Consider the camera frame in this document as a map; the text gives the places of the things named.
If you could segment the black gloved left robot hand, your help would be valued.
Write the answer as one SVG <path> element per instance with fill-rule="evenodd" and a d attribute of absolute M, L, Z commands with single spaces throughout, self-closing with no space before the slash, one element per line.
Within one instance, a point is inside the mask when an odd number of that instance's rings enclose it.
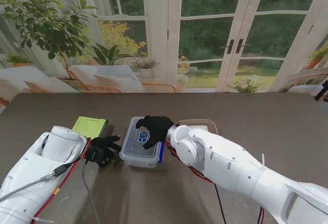
<path fill-rule="evenodd" d="M 101 159 L 98 159 L 96 162 L 100 168 L 105 167 L 111 161 L 116 159 L 116 154 L 113 152 L 113 150 L 117 152 L 121 151 L 121 146 L 116 144 L 116 142 L 119 140 L 119 135 L 96 137 L 91 140 L 91 146 L 103 151 Z"/>

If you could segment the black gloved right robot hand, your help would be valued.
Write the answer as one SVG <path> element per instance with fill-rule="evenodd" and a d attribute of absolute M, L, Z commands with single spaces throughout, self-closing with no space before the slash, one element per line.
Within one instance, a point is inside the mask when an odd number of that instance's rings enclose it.
<path fill-rule="evenodd" d="M 158 142 L 166 139 L 168 130 L 174 125 L 166 116 L 145 116 L 136 123 L 136 128 L 144 127 L 149 131 L 149 139 L 142 146 L 145 150 L 154 147 Z"/>

